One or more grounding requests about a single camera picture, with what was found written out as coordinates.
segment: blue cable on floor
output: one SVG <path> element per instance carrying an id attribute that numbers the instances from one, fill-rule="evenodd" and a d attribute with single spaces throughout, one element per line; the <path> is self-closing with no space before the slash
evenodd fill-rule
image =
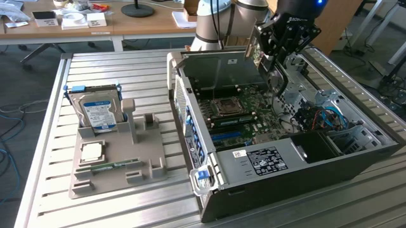
<path id="1" fill-rule="evenodd" d="M 8 194 L 8 196 L 0 201 L 0 206 L 2 204 L 6 202 L 7 199 L 10 199 L 14 194 L 19 191 L 20 189 L 20 175 L 19 175 L 19 170 L 18 170 L 18 166 L 15 164 L 15 160 L 14 160 L 14 157 L 10 155 L 10 153 L 6 151 L 6 150 L 2 150 L 0 149 L 0 152 L 4 153 L 6 156 L 8 156 L 11 162 L 12 162 L 12 167 L 14 167 L 14 170 L 15 170 L 15 175 L 18 177 L 18 185 L 15 186 L 15 189 L 14 191 Z"/>
<path id="2" fill-rule="evenodd" d="M 0 117 L 3 117 L 4 119 L 10 119 L 10 120 L 19 120 L 22 122 L 22 127 L 20 127 L 19 131 L 12 136 L 10 136 L 7 139 L 0 140 L 0 142 L 6 142 L 7 140 L 12 139 L 23 131 L 24 121 L 20 118 L 11 118 L 11 117 L 7 117 L 2 114 L 0 114 Z"/>

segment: motherboard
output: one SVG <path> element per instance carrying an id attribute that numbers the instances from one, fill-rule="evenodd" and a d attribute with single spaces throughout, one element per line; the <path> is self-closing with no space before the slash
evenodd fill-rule
<path id="1" fill-rule="evenodd" d="M 267 91 L 255 85 L 197 93 L 217 151 L 278 140 L 285 129 Z"/>

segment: aluminum slotted table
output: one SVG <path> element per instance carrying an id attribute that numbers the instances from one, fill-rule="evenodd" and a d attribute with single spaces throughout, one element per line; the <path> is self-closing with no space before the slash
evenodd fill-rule
<path id="1" fill-rule="evenodd" d="M 217 222 L 201 223 L 166 86 L 167 50 L 64 55 L 32 161 L 16 228 L 120 227 L 398 227 L 406 223 L 406 148 L 343 182 Z M 315 50 L 322 66 L 373 112 L 406 137 L 405 122 Z M 331 85 L 317 72 L 322 89 Z M 80 199 L 68 198 L 78 117 L 63 86 L 123 86 L 135 118 L 155 113 L 164 143 L 169 179 Z"/>

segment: green circuit board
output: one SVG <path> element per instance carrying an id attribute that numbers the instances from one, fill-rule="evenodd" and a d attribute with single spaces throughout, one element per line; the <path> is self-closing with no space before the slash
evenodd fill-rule
<path id="1" fill-rule="evenodd" d="M 287 133 L 270 108 L 270 100 L 257 86 L 241 88 L 235 96 L 199 100 L 199 107 L 218 151 L 278 140 Z M 246 118 L 253 117 L 247 123 L 214 127 L 214 119 L 233 123 L 245 118 L 238 117 L 243 114 Z"/>

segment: blue hard drive label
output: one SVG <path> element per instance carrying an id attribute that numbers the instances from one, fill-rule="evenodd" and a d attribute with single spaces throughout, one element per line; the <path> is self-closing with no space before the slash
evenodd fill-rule
<path id="1" fill-rule="evenodd" d="M 115 115 L 110 111 L 112 104 L 110 101 L 88 102 L 83 104 L 91 126 L 100 130 L 110 131 L 115 127 Z"/>
<path id="2" fill-rule="evenodd" d="M 287 169 L 287 165 L 275 147 L 247 152 L 257 175 L 262 176 Z"/>

